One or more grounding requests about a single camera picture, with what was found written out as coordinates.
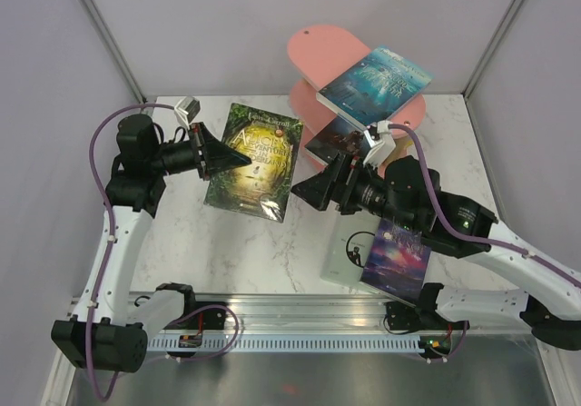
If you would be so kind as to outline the purple Robinson Crusoe book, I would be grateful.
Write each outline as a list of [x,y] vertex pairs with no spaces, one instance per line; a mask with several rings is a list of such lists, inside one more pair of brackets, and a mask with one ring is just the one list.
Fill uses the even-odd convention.
[[426,277],[431,249],[421,236],[382,219],[359,282],[415,306]]

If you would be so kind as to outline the pale grey Great Gatsby book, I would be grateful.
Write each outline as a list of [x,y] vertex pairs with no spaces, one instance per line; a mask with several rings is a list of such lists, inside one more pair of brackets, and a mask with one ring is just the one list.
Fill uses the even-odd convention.
[[378,228],[379,218],[368,213],[341,216],[335,224],[320,278],[352,290],[364,290],[359,279]]

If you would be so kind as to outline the teal underwater cover book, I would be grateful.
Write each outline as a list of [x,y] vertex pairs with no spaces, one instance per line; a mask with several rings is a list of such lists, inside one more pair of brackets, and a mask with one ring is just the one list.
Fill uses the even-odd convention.
[[382,45],[321,88],[316,98],[361,131],[390,119],[432,79],[432,74]]

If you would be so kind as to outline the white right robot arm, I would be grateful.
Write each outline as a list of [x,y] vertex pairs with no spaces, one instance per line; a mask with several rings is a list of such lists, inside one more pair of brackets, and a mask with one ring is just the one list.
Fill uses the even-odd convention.
[[433,252],[479,265],[514,286],[475,291],[427,282],[409,311],[420,329],[514,323],[548,345],[579,351],[579,272],[526,243],[478,202],[442,191],[424,158],[398,159],[379,176],[358,157],[339,154],[291,191],[318,211],[335,203],[342,215],[365,211],[387,219]]

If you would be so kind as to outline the green gold fantasy book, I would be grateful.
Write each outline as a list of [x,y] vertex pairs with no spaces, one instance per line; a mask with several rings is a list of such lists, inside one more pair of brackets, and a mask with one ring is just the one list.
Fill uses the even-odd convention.
[[212,177],[208,206],[284,221],[303,123],[245,104],[231,104],[222,141],[251,163]]

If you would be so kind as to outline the blue Wuthering Heights book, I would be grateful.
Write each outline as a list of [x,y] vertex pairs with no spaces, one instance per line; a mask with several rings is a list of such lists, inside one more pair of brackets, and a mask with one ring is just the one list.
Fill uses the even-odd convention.
[[305,150],[318,162],[328,164],[338,153],[364,158],[370,146],[362,131],[336,116],[306,143]]

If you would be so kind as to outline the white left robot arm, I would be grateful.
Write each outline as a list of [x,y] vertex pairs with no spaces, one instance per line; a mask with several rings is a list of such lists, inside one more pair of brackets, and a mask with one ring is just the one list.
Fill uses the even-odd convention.
[[152,118],[132,114],[118,123],[119,153],[104,195],[103,233],[85,290],[69,319],[54,323],[51,338],[77,368],[136,372],[148,341],[175,325],[192,327],[199,316],[190,285],[167,282],[136,308],[131,282],[144,238],[165,190],[167,175],[194,170],[205,181],[251,164],[251,158],[192,123],[180,142],[161,142]]

